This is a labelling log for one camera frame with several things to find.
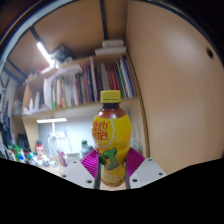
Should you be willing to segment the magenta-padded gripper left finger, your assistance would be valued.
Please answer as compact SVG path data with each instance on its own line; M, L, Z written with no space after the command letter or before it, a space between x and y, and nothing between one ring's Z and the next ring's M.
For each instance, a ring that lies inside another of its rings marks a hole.
M99 189L101 169L97 151L92 150L80 160L73 159L61 177L83 188Z

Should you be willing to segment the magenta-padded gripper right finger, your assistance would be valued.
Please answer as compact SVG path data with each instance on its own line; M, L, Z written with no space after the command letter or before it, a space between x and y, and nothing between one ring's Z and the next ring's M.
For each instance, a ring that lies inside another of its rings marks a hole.
M125 160L125 186L136 189L166 176L165 171L153 158L145 158L131 148Z

